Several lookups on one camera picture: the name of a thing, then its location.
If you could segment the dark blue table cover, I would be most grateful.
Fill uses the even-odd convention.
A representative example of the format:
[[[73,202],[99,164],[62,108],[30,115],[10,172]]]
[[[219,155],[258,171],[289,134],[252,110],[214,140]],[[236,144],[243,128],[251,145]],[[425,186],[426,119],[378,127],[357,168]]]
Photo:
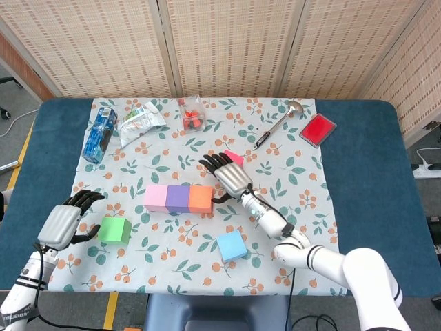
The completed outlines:
[[[368,100],[316,105],[337,124],[322,153],[341,252],[379,251],[408,297],[441,292],[441,266],[393,106]],[[13,286],[51,209],[70,195],[91,107],[91,99],[52,99],[40,107],[0,227],[0,290]]]

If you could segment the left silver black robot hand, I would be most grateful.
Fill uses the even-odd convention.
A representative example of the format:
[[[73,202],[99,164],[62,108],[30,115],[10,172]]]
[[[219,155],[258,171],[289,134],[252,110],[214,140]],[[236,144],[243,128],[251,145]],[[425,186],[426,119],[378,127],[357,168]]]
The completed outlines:
[[[67,198],[61,205],[56,205],[43,224],[35,247],[38,247],[42,252],[61,251],[70,244],[74,245],[93,239],[97,235],[100,225],[94,225],[87,234],[76,234],[76,230],[85,212],[94,202],[104,198],[99,192],[81,190],[74,196]]]

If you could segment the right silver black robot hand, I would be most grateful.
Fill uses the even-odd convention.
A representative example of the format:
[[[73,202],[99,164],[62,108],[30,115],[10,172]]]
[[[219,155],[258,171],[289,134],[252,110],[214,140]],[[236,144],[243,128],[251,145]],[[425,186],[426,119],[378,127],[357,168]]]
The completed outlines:
[[[230,199],[240,201],[244,194],[250,193],[253,187],[251,178],[224,152],[204,154],[198,162],[218,179],[225,191],[220,198],[212,198],[213,203],[222,204]]]

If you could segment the light blue foam cube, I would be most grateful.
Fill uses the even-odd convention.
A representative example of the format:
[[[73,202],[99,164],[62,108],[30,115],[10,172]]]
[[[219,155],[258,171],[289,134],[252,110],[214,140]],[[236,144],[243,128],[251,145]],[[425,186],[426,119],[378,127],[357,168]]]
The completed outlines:
[[[247,254],[247,248],[238,230],[220,235],[216,242],[224,262],[234,261]]]

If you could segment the green foam cube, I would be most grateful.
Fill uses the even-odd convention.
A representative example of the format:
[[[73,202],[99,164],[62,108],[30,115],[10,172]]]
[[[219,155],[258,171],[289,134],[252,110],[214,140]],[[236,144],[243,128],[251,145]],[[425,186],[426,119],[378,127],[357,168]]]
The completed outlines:
[[[100,242],[109,245],[127,245],[132,224],[125,217],[104,217],[98,232]]]

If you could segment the white power strip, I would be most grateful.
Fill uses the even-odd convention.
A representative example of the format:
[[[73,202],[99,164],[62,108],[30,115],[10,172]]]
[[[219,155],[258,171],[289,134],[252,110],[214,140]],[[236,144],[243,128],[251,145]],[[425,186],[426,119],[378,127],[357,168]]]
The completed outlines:
[[[416,165],[413,176],[415,179],[440,179],[441,170],[430,170],[425,165]]]

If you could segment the red foam cube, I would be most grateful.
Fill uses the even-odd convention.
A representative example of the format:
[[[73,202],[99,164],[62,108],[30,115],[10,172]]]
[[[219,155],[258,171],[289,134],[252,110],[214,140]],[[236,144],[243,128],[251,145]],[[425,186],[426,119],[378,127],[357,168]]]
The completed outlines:
[[[244,158],[242,156],[239,156],[233,152],[231,152],[230,150],[225,150],[224,153],[237,165],[239,165],[240,167],[243,166],[243,162],[244,162]]]

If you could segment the pink foam cube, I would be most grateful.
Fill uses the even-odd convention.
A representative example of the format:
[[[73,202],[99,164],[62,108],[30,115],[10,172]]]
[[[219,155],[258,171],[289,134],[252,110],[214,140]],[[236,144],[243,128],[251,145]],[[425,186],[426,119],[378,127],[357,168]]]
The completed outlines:
[[[167,185],[147,185],[143,206],[150,212],[168,212],[166,207]]]

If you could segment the black office chair base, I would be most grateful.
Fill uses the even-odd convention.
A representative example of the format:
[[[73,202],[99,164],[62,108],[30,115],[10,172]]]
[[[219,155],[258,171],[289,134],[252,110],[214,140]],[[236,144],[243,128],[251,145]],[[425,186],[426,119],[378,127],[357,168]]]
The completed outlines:
[[[0,78],[0,85],[8,82],[14,82],[18,88],[22,88],[23,86],[14,78],[14,77],[2,77]],[[8,120],[11,118],[11,114],[4,108],[0,106],[0,117],[4,120]]]

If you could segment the purple foam cube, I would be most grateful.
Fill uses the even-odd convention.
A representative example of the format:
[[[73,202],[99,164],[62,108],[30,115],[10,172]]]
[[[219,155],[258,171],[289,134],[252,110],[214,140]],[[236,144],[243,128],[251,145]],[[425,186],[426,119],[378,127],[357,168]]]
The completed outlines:
[[[189,213],[189,186],[168,185],[165,207],[169,212]]]

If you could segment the bamboo folding screen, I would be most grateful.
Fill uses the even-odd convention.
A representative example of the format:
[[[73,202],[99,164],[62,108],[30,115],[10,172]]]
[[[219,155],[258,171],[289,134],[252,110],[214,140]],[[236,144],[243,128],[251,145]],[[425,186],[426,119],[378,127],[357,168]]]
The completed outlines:
[[[0,0],[0,60],[53,97],[379,99],[441,121],[441,0]]]

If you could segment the blue cookie package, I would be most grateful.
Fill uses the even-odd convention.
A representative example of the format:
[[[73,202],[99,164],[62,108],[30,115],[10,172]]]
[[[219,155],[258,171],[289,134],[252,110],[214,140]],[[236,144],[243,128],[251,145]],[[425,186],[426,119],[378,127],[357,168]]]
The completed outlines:
[[[83,148],[83,158],[94,164],[102,162],[113,134],[117,114],[112,108],[100,108]]]

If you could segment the silver crumpled snack bag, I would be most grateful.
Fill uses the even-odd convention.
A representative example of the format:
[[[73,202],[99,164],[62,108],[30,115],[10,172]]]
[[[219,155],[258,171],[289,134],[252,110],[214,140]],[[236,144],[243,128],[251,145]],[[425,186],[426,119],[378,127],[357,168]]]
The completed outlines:
[[[161,112],[151,101],[136,106],[118,122],[121,148],[128,146],[152,128],[159,128],[165,124]]]

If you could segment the orange foam cube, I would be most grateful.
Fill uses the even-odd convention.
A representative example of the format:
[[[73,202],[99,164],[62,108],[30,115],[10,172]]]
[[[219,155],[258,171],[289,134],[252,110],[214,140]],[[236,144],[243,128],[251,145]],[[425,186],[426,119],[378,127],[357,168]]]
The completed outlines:
[[[210,214],[212,212],[211,186],[191,185],[189,187],[189,212],[193,214]]]

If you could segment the red ink pad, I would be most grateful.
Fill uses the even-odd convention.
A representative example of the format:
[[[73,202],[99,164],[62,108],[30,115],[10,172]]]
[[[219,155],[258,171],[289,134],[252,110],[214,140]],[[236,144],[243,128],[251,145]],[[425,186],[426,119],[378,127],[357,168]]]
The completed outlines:
[[[317,114],[300,132],[300,137],[315,148],[337,128],[337,125],[322,114]]]

